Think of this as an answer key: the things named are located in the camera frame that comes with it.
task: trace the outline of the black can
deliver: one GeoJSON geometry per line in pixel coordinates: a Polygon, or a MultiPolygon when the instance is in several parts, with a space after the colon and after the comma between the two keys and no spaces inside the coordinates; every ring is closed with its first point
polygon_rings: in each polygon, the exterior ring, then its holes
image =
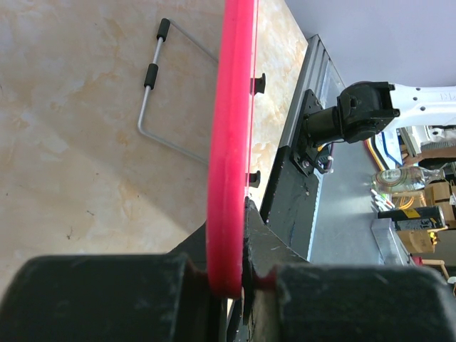
{"type": "Polygon", "coordinates": [[[396,230],[420,230],[445,227],[442,208],[437,205],[379,212],[378,218],[392,219],[395,223],[396,230]]]}

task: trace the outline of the glass bottle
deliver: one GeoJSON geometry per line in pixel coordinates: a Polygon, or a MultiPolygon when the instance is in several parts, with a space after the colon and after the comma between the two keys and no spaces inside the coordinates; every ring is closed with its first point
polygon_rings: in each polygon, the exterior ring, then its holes
{"type": "Polygon", "coordinates": [[[372,176],[373,189],[382,194],[417,191],[433,180],[444,180],[443,170],[428,170],[419,166],[380,171],[372,176]]]}

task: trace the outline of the beige marble tabletop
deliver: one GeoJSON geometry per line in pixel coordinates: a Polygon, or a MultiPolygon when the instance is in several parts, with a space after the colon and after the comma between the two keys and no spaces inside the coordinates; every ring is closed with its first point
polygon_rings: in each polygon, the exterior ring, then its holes
{"type": "MultiPolygon", "coordinates": [[[[29,258],[166,252],[204,221],[207,167],[138,134],[160,19],[217,54],[222,0],[0,3],[0,292],[29,258]]],[[[266,187],[306,41],[261,0],[252,170],[266,187]]],[[[207,156],[217,65],[171,28],[146,126],[207,156]]]]}

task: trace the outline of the yellow label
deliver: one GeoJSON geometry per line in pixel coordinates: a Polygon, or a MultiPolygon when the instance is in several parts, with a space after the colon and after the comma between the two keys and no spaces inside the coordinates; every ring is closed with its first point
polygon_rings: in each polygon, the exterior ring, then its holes
{"type": "Polygon", "coordinates": [[[420,214],[418,214],[418,212],[414,209],[403,209],[403,212],[409,219],[417,219],[418,217],[421,217],[420,214]]]}

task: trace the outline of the black foam grip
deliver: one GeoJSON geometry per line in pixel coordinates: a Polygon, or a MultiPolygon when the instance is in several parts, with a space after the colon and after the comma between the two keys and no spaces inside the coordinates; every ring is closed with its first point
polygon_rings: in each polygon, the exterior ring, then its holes
{"type": "Polygon", "coordinates": [[[157,79],[158,74],[158,65],[155,63],[149,64],[147,68],[147,73],[145,74],[144,86],[150,86],[150,89],[153,89],[155,86],[155,80],[157,79]]]}
{"type": "Polygon", "coordinates": [[[166,36],[168,35],[168,31],[170,30],[171,21],[169,19],[163,18],[160,22],[160,27],[158,28],[157,32],[157,40],[159,38],[166,41],[166,36]]]}

